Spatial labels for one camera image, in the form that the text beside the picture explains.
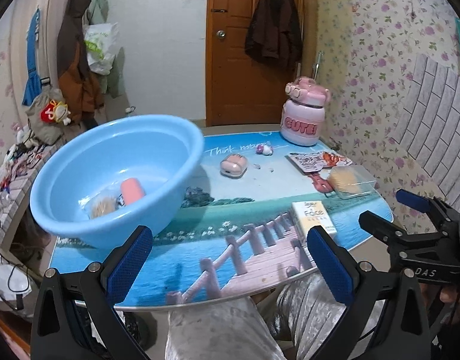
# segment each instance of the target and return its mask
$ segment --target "person's hand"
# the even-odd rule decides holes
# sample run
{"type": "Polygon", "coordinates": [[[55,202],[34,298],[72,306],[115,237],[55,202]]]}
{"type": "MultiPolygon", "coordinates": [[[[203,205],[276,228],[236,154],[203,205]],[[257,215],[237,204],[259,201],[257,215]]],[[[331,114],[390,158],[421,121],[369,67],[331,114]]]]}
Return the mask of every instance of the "person's hand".
{"type": "MultiPolygon", "coordinates": [[[[431,303],[432,299],[434,299],[436,293],[438,292],[439,287],[420,283],[420,288],[423,294],[423,299],[425,300],[425,305],[428,306],[431,303]]],[[[453,287],[453,286],[444,287],[440,292],[440,300],[443,303],[454,303],[456,302],[457,297],[458,297],[458,290],[456,287],[453,287]]],[[[455,315],[451,323],[457,323],[458,321],[460,321],[460,297],[458,300],[458,305],[457,305],[455,315]]]]}

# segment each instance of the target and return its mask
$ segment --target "floral wallpaper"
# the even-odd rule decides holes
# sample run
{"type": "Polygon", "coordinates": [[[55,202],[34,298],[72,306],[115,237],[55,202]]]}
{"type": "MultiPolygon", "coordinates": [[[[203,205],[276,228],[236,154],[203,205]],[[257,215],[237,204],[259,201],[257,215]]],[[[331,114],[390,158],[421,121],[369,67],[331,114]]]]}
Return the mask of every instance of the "floral wallpaper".
{"type": "Polygon", "coordinates": [[[410,232],[428,232],[425,215],[396,202],[399,188],[443,196],[427,173],[389,137],[413,78],[417,53],[458,70],[455,13],[446,0],[318,0],[317,81],[332,90],[323,136],[364,165],[410,232]]]}
{"type": "Polygon", "coordinates": [[[9,39],[0,39],[0,165],[8,148],[15,143],[21,121],[13,96],[9,61],[9,39]]]}

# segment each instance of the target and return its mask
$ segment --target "clear plastic box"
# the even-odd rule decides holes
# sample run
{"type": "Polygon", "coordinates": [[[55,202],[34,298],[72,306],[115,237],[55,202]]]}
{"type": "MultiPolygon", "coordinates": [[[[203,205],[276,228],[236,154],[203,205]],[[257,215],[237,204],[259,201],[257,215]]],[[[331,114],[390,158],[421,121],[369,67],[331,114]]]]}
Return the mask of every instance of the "clear plastic box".
{"type": "Polygon", "coordinates": [[[361,165],[334,166],[327,181],[341,199],[368,195],[376,179],[361,165]]]}

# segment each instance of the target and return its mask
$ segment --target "brown door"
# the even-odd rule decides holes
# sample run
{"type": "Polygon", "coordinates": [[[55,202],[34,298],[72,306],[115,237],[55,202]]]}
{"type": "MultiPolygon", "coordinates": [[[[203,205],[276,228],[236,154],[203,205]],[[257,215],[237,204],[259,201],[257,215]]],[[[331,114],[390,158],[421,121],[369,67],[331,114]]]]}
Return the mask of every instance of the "brown door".
{"type": "Polygon", "coordinates": [[[279,123],[294,72],[253,61],[245,36],[258,0],[208,0],[207,125],[279,123]]]}

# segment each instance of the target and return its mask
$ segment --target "brick pattern wallpaper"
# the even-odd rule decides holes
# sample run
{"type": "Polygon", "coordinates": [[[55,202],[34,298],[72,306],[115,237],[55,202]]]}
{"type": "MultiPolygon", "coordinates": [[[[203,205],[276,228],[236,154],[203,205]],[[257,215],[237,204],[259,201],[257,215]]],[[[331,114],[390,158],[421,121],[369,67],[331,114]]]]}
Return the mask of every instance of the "brick pattern wallpaper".
{"type": "Polygon", "coordinates": [[[392,138],[460,209],[460,76],[420,54],[392,138]]]}

